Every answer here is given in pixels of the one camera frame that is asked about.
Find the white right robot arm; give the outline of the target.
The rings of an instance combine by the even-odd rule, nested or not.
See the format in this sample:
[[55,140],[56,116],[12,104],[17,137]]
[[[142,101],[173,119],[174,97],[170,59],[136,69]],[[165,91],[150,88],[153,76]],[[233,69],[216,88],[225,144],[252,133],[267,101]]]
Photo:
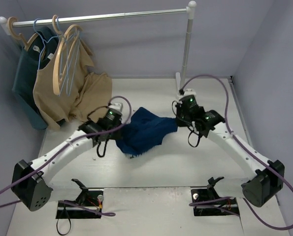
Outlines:
[[213,203],[224,197],[246,199],[255,207],[262,207],[283,187],[283,182],[271,169],[284,175],[285,167],[280,161],[272,162],[255,151],[239,136],[230,134],[226,120],[216,111],[205,111],[196,102],[196,92],[187,89],[179,92],[176,107],[176,123],[188,127],[199,138],[207,138],[217,144],[243,170],[243,178],[210,178],[206,196]]

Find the blue Mickey Mouse t-shirt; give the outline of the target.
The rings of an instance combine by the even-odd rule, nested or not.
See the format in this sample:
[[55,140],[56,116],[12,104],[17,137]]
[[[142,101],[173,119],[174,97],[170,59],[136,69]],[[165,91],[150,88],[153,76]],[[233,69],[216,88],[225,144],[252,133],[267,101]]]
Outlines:
[[122,153],[134,158],[161,145],[166,135],[177,130],[175,118],[159,117],[140,107],[132,115],[130,123],[121,129],[122,138],[116,140],[116,145]]

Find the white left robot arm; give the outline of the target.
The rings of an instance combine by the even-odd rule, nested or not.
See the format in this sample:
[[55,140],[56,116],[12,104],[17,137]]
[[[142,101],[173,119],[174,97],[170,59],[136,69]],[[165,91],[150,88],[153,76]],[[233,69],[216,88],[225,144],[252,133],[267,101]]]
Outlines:
[[15,164],[12,192],[30,210],[37,211],[54,198],[57,186],[53,177],[67,164],[101,143],[121,137],[122,103],[109,104],[104,117],[97,122],[88,120],[81,124],[64,142],[47,154],[31,162],[21,160]]

